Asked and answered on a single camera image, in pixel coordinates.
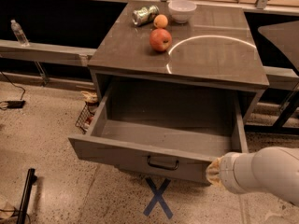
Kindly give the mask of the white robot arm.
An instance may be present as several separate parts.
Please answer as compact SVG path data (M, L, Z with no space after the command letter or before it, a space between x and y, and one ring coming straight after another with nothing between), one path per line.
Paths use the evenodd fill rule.
M299 148L230 152L208 165L206 179L235 194L267 192L299 206Z

